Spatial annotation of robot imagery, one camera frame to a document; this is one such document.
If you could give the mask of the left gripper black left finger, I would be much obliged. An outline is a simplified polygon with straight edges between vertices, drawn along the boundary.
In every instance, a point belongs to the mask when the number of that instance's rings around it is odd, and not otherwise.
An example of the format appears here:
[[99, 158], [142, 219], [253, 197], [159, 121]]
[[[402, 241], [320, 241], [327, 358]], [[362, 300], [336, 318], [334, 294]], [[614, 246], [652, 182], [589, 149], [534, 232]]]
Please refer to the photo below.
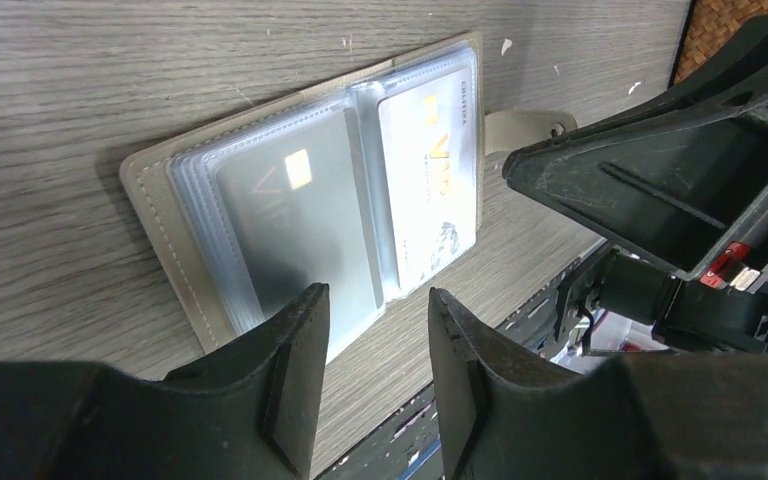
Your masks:
[[329, 288], [314, 283], [159, 381], [0, 362], [0, 479], [306, 479], [329, 326]]

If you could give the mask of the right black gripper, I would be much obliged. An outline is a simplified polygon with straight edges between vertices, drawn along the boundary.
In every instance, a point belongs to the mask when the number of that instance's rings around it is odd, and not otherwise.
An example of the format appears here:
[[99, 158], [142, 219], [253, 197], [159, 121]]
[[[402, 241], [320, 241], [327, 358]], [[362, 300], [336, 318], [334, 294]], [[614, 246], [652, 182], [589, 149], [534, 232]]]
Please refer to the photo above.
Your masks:
[[660, 269], [596, 248], [556, 288], [553, 345], [584, 321], [574, 345], [592, 353], [604, 309], [674, 351], [768, 354], [768, 283], [746, 293], [678, 279], [704, 276], [736, 242], [768, 276], [768, 14], [650, 101], [512, 152], [502, 175]]

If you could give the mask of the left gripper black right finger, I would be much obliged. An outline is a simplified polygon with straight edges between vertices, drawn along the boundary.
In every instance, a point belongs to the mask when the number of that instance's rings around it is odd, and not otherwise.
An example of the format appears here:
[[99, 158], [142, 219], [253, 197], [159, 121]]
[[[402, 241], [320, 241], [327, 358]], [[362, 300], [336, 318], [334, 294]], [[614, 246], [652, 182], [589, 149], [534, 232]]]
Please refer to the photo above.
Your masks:
[[444, 289], [428, 329], [449, 479], [768, 479], [768, 355], [619, 354], [578, 374]]

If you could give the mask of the grey card holder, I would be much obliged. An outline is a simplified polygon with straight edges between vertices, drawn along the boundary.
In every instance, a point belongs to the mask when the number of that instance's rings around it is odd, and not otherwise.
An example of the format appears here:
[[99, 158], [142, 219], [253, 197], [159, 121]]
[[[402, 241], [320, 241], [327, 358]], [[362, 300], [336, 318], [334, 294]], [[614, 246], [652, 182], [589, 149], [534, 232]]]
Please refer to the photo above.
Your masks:
[[312, 283], [334, 358], [476, 242], [484, 176], [573, 130], [482, 102], [477, 32], [401, 54], [127, 157], [120, 178], [205, 352]]

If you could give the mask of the white credit card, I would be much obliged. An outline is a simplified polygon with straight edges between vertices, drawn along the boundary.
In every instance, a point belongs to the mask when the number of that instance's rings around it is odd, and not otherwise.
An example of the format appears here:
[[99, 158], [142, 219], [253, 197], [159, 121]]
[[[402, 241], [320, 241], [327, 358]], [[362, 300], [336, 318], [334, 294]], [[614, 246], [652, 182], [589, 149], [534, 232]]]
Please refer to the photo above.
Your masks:
[[477, 233], [478, 121], [471, 69], [394, 87], [377, 104], [400, 293], [469, 250]]

